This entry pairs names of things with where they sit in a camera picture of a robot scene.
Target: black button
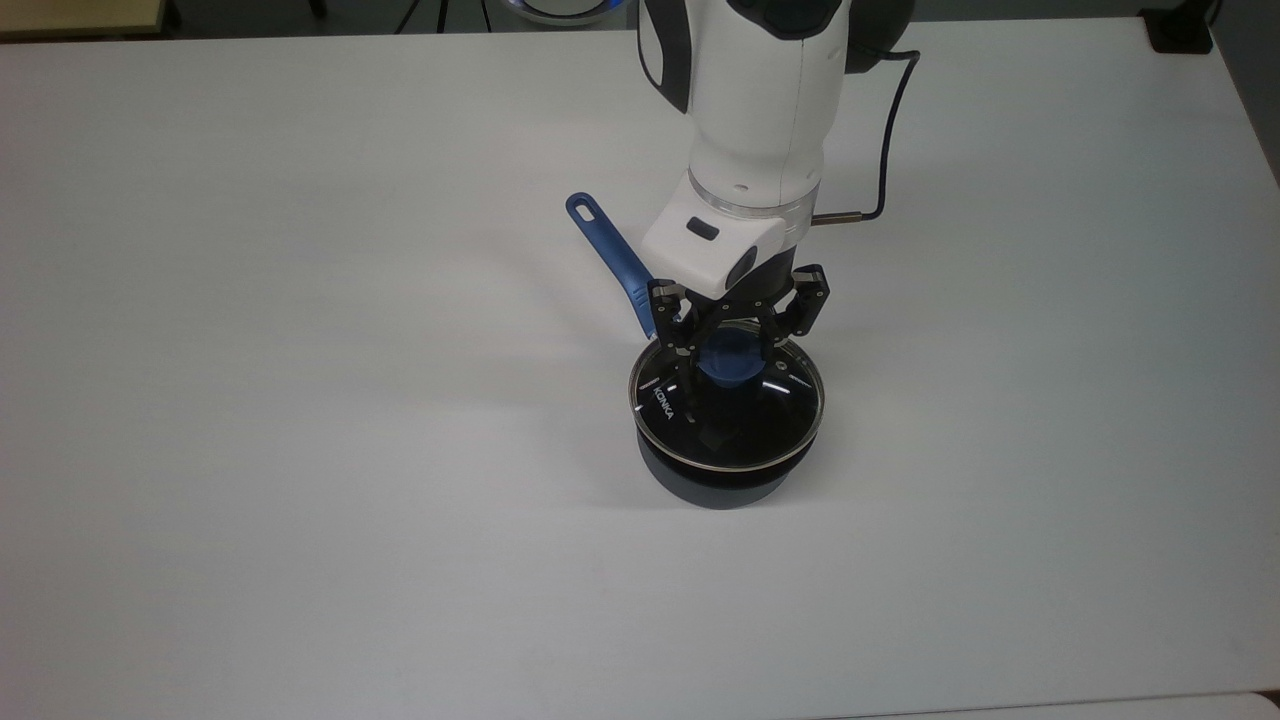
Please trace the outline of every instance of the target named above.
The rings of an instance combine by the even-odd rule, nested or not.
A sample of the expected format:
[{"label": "black button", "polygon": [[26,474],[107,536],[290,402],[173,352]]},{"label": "black button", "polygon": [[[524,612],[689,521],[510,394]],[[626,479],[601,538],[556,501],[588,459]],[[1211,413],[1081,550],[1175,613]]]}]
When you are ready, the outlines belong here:
[{"label": "black button", "polygon": [[828,8],[819,0],[773,0],[764,9],[764,22],[786,35],[820,29],[827,23]]},{"label": "black button", "polygon": [[700,218],[689,218],[689,224],[686,224],[685,228],[705,240],[716,240],[716,236],[719,234],[719,228],[712,227],[708,222]]},{"label": "black button", "polygon": [[728,272],[728,277],[724,278],[724,290],[728,290],[737,284],[737,281],[742,279],[742,275],[749,273],[751,268],[755,266],[755,246],[751,246],[746,252],[739,258],[737,264],[733,269]]}]

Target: black pot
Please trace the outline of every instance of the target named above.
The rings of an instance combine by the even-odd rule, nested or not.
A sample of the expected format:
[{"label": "black pot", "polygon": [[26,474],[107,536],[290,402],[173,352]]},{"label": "black pot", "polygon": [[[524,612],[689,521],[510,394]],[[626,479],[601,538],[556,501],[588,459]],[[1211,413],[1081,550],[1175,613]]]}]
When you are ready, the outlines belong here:
[{"label": "black pot", "polygon": [[[726,325],[758,332],[754,323]],[[790,340],[733,387],[653,342],[636,360],[628,389],[645,465],[677,497],[716,510],[773,492],[809,451],[822,420],[822,378]]]}]

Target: blue handle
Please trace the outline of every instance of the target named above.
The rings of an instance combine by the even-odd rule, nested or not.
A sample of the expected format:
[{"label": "blue handle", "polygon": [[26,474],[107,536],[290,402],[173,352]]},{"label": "blue handle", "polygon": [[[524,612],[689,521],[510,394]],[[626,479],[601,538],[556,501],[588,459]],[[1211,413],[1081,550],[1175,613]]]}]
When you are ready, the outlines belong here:
[{"label": "blue handle", "polygon": [[564,209],[568,210],[568,217],[577,223],[577,229],[582,231],[591,247],[600,255],[600,260],[604,260],[604,264],[613,272],[613,277],[622,283],[622,290],[627,291],[645,336],[655,337],[658,333],[653,325],[653,313],[649,310],[649,281],[653,279],[653,274],[636,258],[626,238],[622,237],[618,228],[613,227],[609,217],[604,214],[594,197],[585,192],[570,195]]}]

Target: white table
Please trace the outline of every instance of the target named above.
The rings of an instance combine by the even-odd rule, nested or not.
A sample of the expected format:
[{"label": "white table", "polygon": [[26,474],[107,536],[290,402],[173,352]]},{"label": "white table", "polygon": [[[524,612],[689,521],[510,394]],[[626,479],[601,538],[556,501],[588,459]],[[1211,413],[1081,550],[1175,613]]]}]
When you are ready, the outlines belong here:
[{"label": "white table", "polygon": [[[1280,192],[1217,55],[920,24],[828,410],[686,506],[564,215],[625,33],[0,47],[0,716],[819,717],[1280,687]],[[819,210],[872,202],[897,68]]]}]

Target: black cable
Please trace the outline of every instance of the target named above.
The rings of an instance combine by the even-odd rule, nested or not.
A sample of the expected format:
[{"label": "black cable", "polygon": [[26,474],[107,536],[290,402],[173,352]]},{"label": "black cable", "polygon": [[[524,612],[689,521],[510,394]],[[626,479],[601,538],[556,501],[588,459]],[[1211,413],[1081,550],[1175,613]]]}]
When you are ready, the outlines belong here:
[{"label": "black cable", "polygon": [[884,50],[863,47],[860,45],[855,45],[854,47],[860,53],[865,53],[881,60],[906,60],[906,69],[902,70],[902,79],[897,82],[897,92],[893,94],[893,104],[890,105],[888,118],[884,120],[884,142],[881,145],[879,197],[876,200],[876,209],[870,213],[826,213],[822,215],[814,215],[812,223],[814,225],[835,225],[841,223],[874,220],[881,217],[881,213],[884,211],[884,195],[886,188],[888,187],[888,146],[890,141],[893,138],[893,120],[897,119],[897,108],[902,104],[902,95],[906,92],[908,81],[911,79],[911,70],[914,70],[915,64],[920,61],[919,50],[887,53]]},{"label": "black cable", "polygon": [[410,4],[410,6],[408,6],[408,12],[407,12],[407,13],[404,13],[404,17],[403,17],[403,18],[401,19],[401,24],[396,26],[396,35],[399,35],[401,32],[403,32],[403,31],[404,31],[404,26],[407,26],[407,24],[408,24],[408,18],[410,18],[410,17],[411,17],[411,15],[413,14],[413,10],[416,10],[416,9],[417,9],[417,3],[419,3],[419,0],[413,0],[413,1],[412,1],[412,3]]}]

